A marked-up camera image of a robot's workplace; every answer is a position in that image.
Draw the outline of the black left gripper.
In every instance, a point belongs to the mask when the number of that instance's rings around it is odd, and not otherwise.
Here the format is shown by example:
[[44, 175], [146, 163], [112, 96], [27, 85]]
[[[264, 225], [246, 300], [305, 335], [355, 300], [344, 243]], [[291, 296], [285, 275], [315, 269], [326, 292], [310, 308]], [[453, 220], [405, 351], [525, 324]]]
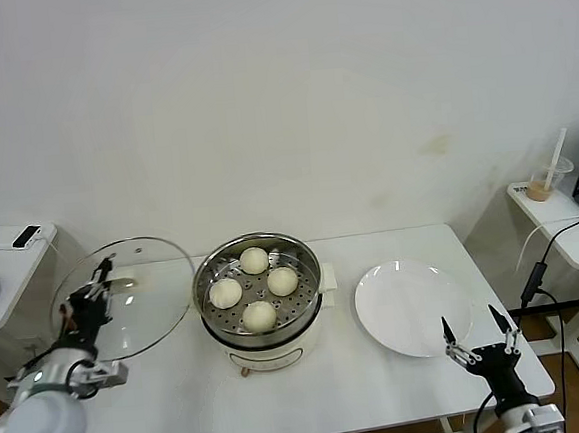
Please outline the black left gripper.
[[109, 312], [111, 291], [106, 287], [112, 269], [112, 259], [103, 259], [88, 283], [68, 298], [71, 306], [70, 336], [78, 343], [95, 342], [100, 328], [112, 320]]

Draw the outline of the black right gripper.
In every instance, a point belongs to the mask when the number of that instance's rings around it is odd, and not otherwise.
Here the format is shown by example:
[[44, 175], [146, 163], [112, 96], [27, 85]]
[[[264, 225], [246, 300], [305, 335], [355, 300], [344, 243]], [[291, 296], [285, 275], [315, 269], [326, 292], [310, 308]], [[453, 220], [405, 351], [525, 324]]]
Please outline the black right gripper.
[[457, 342], [450, 325], [442, 317], [446, 355], [460, 366], [469, 366], [469, 373], [485, 379], [496, 400], [496, 411], [537, 405], [538, 398], [526, 391], [515, 371], [521, 358], [517, 345], [520, 329], [492, 305], [488, 305], [488, 310], [505, 336], [505, 343], [477, 347], [473, 351], [467, 349]]

